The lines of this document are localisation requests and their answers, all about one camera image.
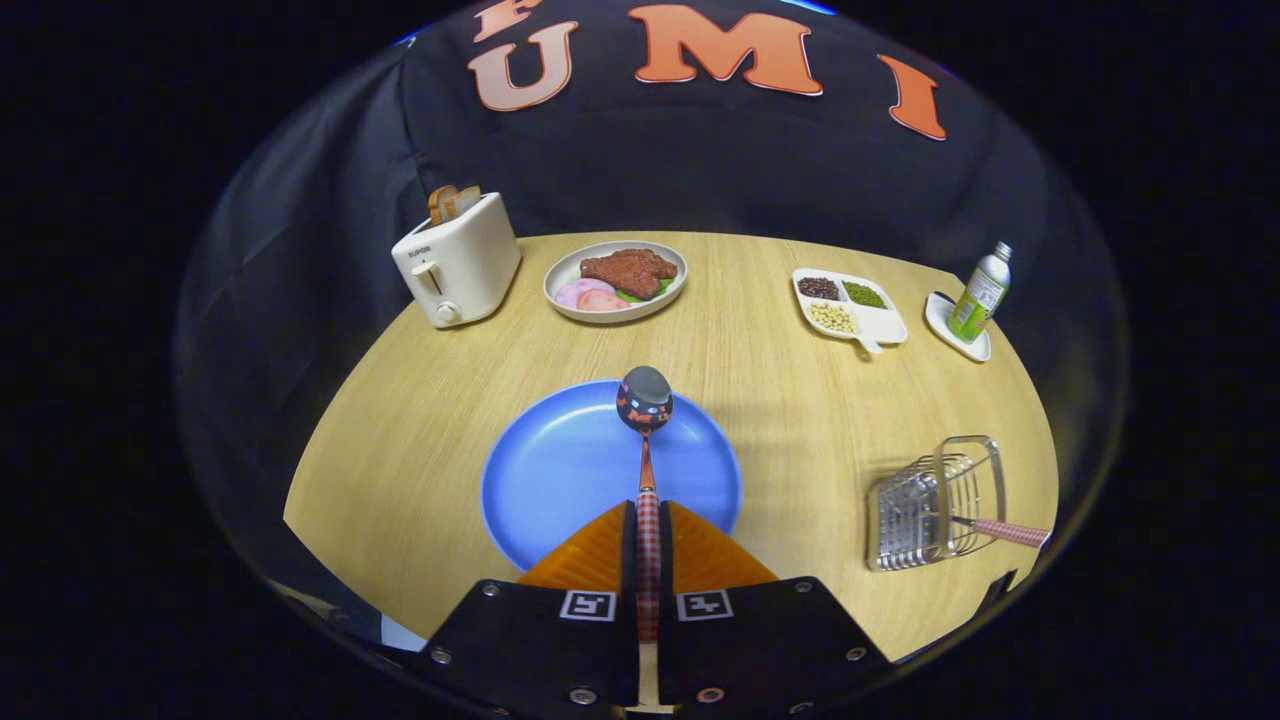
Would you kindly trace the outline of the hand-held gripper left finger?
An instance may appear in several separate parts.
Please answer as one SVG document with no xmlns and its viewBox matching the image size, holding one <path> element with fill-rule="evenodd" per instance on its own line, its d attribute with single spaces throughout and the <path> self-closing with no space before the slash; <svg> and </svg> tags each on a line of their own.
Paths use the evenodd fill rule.
<svg viewBox="0 0 1280 720">
<path fill-rule="evenodd" d="M 415 657 L 416 679 L 486 717 L 622 717 L 639 700 L 637 512 L 625 501 L 608 591 L 477 582 Z"/>
</svg>

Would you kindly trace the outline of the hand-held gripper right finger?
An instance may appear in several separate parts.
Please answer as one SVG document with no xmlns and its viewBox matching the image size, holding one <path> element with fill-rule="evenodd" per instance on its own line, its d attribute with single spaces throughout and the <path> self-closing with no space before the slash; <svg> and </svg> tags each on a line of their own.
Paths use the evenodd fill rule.
<svg viewBox="0 0 1280 720">
<path fill-rule="evenodd" d="M 883 685 L 893 664 L 815 577 L 678 583 L 695 562 L 730 566 L 731 538 L 660 506 L 660 702 L 677 719 L 794 719 Z"/>
</svg>

